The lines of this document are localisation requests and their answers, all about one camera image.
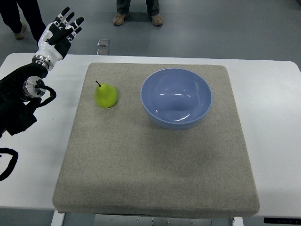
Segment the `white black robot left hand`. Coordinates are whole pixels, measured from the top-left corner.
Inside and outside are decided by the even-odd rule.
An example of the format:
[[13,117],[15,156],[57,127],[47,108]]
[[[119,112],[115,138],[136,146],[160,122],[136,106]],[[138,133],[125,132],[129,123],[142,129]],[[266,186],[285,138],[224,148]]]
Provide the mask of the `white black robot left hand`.
[[75,13],[66,7],[46,26],[38,41],[39,49],[32,59],[34,63],[44,65],[50,71],[56,62],[66,57],[72,41],[82,30],[80,25],[84,21],[83,17],[72,21],[74,15]]

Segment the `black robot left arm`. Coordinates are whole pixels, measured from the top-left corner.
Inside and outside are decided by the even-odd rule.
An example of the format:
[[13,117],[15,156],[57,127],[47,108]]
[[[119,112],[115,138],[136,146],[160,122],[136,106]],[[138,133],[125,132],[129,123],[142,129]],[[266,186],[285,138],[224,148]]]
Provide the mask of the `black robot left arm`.
[[56,92],[43,78],[53,68],[52,62],[35,55],[32,62],[21,66],[0,80],[0,134],[14,135],[26,131],[37,119],[37,108],[49,104]]

